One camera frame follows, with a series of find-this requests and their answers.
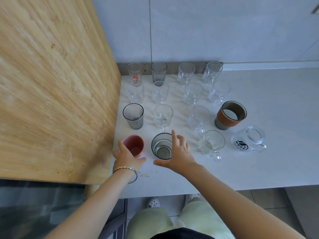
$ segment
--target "shoe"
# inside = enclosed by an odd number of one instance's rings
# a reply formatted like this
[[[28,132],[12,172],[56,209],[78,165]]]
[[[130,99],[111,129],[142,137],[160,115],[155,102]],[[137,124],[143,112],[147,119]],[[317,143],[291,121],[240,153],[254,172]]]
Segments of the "shoe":
[[[187,205],[195,197],[199,197],[200,198],[200,193],[185,195],[185,205]]]
[[[157,197],[150,198],[150,200],[147,203],[147,208],[155,208],[160,207],[160,202]]]

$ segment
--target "hand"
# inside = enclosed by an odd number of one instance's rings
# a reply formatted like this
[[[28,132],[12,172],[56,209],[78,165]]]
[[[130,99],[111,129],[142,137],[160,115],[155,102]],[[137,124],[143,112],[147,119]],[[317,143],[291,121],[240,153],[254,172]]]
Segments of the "hand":
[[[120,152],[118,150],[113,151],[113,156],[115,157],[115,162],[113,166],[114,169],[122,166],[127,166],[135,169],[136,171],[140,170],[141,166],[145,163],[146,158],[135,158],[131,154],[131,152],[125,147],[122,140],[118,141],[118,146]]]
[[[172,130],[172,158],[170,160],[155,160],[154,165],[165,167],[184,176],[197,162],[188,149],[183,136]]]

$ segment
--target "black logo on glass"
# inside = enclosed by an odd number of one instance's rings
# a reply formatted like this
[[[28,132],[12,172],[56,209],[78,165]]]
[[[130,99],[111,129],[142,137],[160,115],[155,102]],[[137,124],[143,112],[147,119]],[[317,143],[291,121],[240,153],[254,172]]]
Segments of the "black logo on glass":
[[[245,144],[243,141],[237,140],[237,141],[234,142],[234,145],[235,145],[236,148],[238,148],[241,151],[248,150],[248,145]]]

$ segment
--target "forearm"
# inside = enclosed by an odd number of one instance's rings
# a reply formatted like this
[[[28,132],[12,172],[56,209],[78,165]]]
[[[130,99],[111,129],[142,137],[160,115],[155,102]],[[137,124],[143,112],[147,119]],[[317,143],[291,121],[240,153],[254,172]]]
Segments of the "forearm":
[[[95,239],[110,213],[122,189],[127,185],[133,171],[119,169],[75,212],[52,230],[45,239]]]
[[[183,175],[204,196],[237,239],[303,238],[294,229],[214,177],[201,165]]]

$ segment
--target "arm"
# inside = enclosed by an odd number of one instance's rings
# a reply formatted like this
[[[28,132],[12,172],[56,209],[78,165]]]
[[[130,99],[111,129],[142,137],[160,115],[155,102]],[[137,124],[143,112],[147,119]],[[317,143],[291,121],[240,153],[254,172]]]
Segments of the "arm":
[[[128,166],[139,170],[145,158],[134,158],[131,152],[119,141],[115,150],[113,170]],[[112,212],[122,189],[127,185],[134,171],[119,169],[76,211],[53,229],[45,239],[96,239]]]
[[[304,239],[297,231],[214,177],[196,163],[185,138],[172,131],[172,159],[154,164],[184,176],[204,196],[237,239]]]

